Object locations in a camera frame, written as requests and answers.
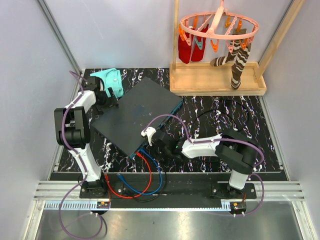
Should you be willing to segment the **dark grey network switch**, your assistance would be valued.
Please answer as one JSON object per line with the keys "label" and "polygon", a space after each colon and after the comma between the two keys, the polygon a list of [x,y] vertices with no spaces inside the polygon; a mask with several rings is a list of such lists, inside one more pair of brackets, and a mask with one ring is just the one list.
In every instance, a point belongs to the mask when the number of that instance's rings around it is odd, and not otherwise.
{"label": "dark grey network switch", "polygon": [[183,99],[148,77],[144,77],[118,100],[103,111],[91,128],[132,158],[146,139],[141,132],[148,124],[158,129],[183,104]]}

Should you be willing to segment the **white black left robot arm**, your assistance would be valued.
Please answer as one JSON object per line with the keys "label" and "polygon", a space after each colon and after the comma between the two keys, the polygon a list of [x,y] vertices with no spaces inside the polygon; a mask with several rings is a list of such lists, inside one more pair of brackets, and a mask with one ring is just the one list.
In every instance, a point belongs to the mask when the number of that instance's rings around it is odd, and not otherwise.
{"label": "white black left robot arm", "polygon": [[103,80],[90,76],[85,86],[80,85],[76,97],[65,107],[54,110],[56,141],[64,146],[77,162],[82,173],[80,198],[103,198],[108,194],[104,174],[90,148],[91,130],[87,112],[95,109],[99,115],[103,109],[116,106],[118,101],[111,87],[106,88]]}

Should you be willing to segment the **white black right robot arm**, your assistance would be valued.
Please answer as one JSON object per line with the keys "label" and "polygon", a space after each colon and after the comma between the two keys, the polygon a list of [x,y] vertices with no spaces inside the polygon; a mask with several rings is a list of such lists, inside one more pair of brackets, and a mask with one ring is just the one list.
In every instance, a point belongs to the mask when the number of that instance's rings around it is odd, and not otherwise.
{"label": "white black right robot arm", "polygon": [[258,156],[264,154],[258,144],[243,134],[229,129],[212,137],[177,140],[167,133],[148,127],[148,144],[165,158],[180,162],[199,157],[215,157],[226,163],[231,170],[226,187],[212,194],[213,198],[240,199],[245,196],[245,184],[253,173]]}

